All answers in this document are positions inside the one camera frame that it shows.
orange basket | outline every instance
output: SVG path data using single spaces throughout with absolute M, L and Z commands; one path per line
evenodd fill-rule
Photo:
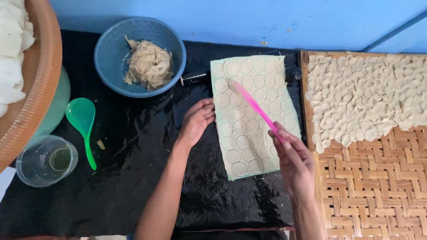
M 43 120 L 58 85 L 62 41 L 55 12 L 48 0 L 26 0 L 34 25 L 35 43 L 24 51 L 22 75 L 25 99 L 9 104 L 0 117 L 0 172 L 19 155 Z

hand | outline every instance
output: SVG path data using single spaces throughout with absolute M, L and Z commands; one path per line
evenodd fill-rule
M 215 120 L 213 98 L 198 101 L 184 115 L 178 139 L 191 148 L 202 136 L 206 127 Z
M 278 128 L 278 135 L 285 139 L 282 143 L 272 130 L 268 131 L 279 156 L 280 172 L 289 197 L 297 202 L 314 200 L 315 167 L 312 153 L 280 123 L 274 122 L 274 125 Z

blue wall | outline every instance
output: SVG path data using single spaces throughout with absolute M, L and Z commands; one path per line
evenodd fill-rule
M 158 18 L 184 40 L 312 50 L 362 50 L 427 10 L 424 0 L 50 0 L 62 29 L 104 32 L 132 16 Z M 423 23 L 375 51 L 427 52 Z

plastic sheet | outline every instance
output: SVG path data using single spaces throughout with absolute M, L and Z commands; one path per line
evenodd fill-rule
M 63 64 L 71 99 L 86 97 L 96 107 L 91 148 L 98 165 L 92 171 L 83 139 L 63 119 L 54 135 L 79 152 L 75 170 L 45 188 L 26 186 L 17 177 L 0 204 L 0 236 L 126 235 L 132 233 L 154 190 L 187 109 L 212 97 L 211 60 L 257 54 L 285 55 L 288 91 L 301 123 L 299 51 L 266 47 L 185 42 L 184 86 L 146 99 L 121 96 L 99 79 L 93 51 L 99 34 L 62 31 Z M 105 150 L 96 141 L 102 140 Z M 280 228 L 293 226 L 292 209 L 280 172 L 228 181 L 215 125 L 210 124 L 188 159 L 176 231 Z

clear plastic container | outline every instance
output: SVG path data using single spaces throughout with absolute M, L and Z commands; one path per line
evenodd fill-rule
M 77 149 L 65 139 L 35 137 L 16 159 L 16 174 L 29 186 L 47 187 L 69 175 L 78 159 Z

